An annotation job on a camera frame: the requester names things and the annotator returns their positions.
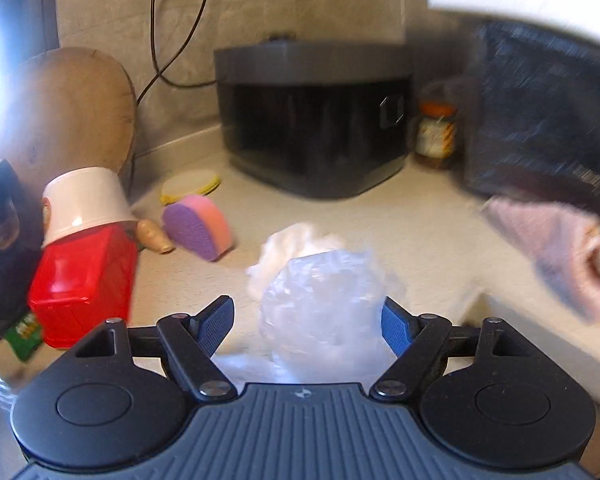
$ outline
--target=red box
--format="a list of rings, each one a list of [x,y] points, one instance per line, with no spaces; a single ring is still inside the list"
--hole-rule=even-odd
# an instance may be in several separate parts
[[[118,224],[46,247],[29,289],[45,343],[69,348],[109,317],[128,319],[138,248]]]

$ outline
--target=cable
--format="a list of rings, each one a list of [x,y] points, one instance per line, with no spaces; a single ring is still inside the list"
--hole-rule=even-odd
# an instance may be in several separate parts
[[[202,0],[202,3],[200,5],[200,10],[198,11],[198,16],[196,17],[196,21],[194,22],[193,27],[191,27],[191,30],[189,31],[189,35],[187,36],[187,39],[184,41],[184,43],[182,43],[180,48],[173,55],[173,57],[171,57],[171,59],[167,62],[167,64],[165,66],[163,66],[162,68],[160,68],[158,66],[157,56],[156,56],[156,52],[155,52],[155,0],[151,0],[150,41],[151,41],[151,60],[152,60],[153,66],[154,66],[155,76],[154,76],[154,78],[151,79],[151,81],[149,81],[148,85],[144,87],[144,90],[142,90],[142,92],[140,92],[140,95],[138,96],[137,104],[140,104],[140,101],[142,101],[142,98],[144,98],[146,93],[154,85],[154,83],[156,81],[158,81],[158,79],[163,80],[165,83],[167,83],[170,86],[173,86],[174,88],[189,88],[189,89],[190,88],[202,88],[205,86],[213,85],[215,83],[215,81],[213,80],[213,81],[205,81],[202,83],[181,84],[181,83],[176,83],[176,82],[171,81],[170,79],[167,78],[167,76],[164,75],[165,70],[167,70],[173,64],[173,62],[176,61],[176,59],[178,59],[178,56],[180,56],[180,54],[183,53],[184,49],[187,47],[187,45],[193,38],[193,35],[194,35],[196,29],[198,28],[198,25],[200,24],[200,19],[202,19],[202,14],[205,11],[206,1],[207,0]]]

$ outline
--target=wooden cutting board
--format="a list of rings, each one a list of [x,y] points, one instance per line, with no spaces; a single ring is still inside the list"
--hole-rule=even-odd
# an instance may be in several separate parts
[[[136,98],[122,65],[92,48],[51,50],[21,64],[0,92],[0,158],[30,196],[67,171],[130,170]]]

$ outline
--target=rice cooker lid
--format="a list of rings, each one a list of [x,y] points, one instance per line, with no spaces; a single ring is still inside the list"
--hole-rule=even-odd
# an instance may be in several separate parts
[[[229,85],[338,85],[407,79],[402,44],[272,41],[216,50],[216,79]]]

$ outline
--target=backsplash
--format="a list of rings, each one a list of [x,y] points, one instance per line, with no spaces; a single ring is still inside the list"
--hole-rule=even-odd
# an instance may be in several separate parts
[[[158,0],[158,58],[168,60],[193,24],[201,0]],[[139,93],[154,75],[150,0],[58,0],[61,46],[90,46],[114,56]],[[167,74],[178,82],[214,78],[213,49],[257,43],[272,32],[299,39],[405,40],[416,48],[418,78],[457,69],[448,45],[460,21],[426,8],[426,0],[208,0],[194,39]],[[177,90],[156,83],[139,107],[136,153],[218,122],[216,89]]]

